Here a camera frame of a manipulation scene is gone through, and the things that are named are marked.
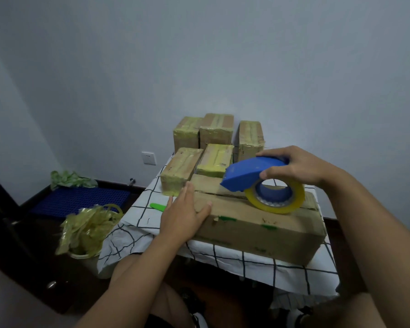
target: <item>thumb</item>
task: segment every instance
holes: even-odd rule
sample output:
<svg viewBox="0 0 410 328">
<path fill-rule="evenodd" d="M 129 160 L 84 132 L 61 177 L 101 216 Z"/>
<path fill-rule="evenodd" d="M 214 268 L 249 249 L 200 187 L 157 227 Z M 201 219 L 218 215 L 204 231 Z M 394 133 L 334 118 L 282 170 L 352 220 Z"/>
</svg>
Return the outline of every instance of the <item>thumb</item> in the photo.
<svg viewBox="0 0 410 328">
<path fill-rule="evenodd" d="M 200 223 L 205 221 L 208 215 L 211 214 L 211 208 L 213 203 L 211 201 L 207 202 L 206 205 L 201 209 L 199 213 L 197 213 L 197 218 L 199 219 Z"/>
<path fill-rule="evenodd" d="M 270 179 L 279 177 L 290 177 L 292 175 L 290 166 L 270 167 L 260 172 L 261 179 Z"/>
</svg>

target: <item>blue plastic crate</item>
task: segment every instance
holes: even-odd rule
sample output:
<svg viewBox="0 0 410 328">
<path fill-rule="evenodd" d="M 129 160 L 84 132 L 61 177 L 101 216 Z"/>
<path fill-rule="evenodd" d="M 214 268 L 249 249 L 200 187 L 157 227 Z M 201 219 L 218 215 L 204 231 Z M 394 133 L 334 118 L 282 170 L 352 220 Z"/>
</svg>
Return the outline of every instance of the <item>blue plastic crate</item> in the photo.
<svg viewBox="0 0 410 328">
<path fill-rule="evenodd" d="M 81 208 L 106 204 L 121 206 L 129 195 L 129 191 L 100 187 L 60 187 L 50 193 L 30 212 L 65 219 L 71 213 L 77 214 Z"/>
</svg>

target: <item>hand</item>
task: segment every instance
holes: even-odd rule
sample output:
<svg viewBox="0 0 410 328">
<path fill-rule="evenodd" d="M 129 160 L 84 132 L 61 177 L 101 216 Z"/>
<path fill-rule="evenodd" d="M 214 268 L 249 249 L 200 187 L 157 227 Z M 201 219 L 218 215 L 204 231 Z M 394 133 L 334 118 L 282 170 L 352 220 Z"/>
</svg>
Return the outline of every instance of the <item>hand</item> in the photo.
<svg viewBox="0 0 410 328">
<path fill-rule="evenodd" d="M 174 202 L 173 197 L 169 198 L 166 209 L 161 215 L 160 236 L 167 237 L 179 247 L 193 238 L 203 221 L 211 213 L 213 203 L 209 201 L 196 214 L 194 195 L 193 183 L 187 182 Z"/>
<path fill-rule="evenodd" d="M 315 185 L 323 188 L 334 178 L 345 171 L 317 156 L 304 151 L 297 146 L 288 146 L 277 149 L 267 149 L 257 153 L 257 156 L 286 157 L 289 165 L 270 167 L 260 173 L 262 179 L 293 178 L 303 184 Z"/>
</svg>

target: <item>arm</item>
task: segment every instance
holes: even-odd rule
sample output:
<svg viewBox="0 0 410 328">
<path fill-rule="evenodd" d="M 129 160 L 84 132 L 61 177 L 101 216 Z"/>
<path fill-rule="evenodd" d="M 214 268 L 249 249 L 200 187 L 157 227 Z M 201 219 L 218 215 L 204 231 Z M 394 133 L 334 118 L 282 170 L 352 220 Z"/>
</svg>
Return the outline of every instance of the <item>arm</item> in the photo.
<svg viewBox="0 0 410 328">
<path fill-rule="evenodd" d="M 290 159 L 262 172 L 263 179 L 293 177 L 327 193 L 385 325 L 410 327 L 410 231 L 354 177 L 301 148 L 257 155 Z"/>
<path fill-rule="evenodd" d="M 194 186 L 187 182 L 161 216 L 159 235 L 82 317 L 76 328 L 143 327 L 164 275 L 181 245 L 190 240 L 211 212 L 209 202 L 196 214 Z"/>
</svg>

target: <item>yellow plastic bag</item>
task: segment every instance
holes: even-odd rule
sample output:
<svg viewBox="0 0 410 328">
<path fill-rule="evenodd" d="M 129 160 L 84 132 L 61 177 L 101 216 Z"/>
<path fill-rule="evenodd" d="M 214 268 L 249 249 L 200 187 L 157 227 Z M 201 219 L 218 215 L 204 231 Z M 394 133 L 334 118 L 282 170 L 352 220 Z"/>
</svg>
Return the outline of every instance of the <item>yellow plastic bag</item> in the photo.
<svg viewBox="0 0 410 328">
<path fill-rule="evenodd" d="M 112 208 L 117 209 L 118 213 L 112 211 Z M 95 205 L 93 208 L 80 209 L 77 215 L 67 215 L 61 224 L 62 236 L 56 254 L 71 252 L 88 255 L 88 258 L 99 254 L 106 235 L 122 217 L 123 211 L 116 204 Z"/>
</svg>

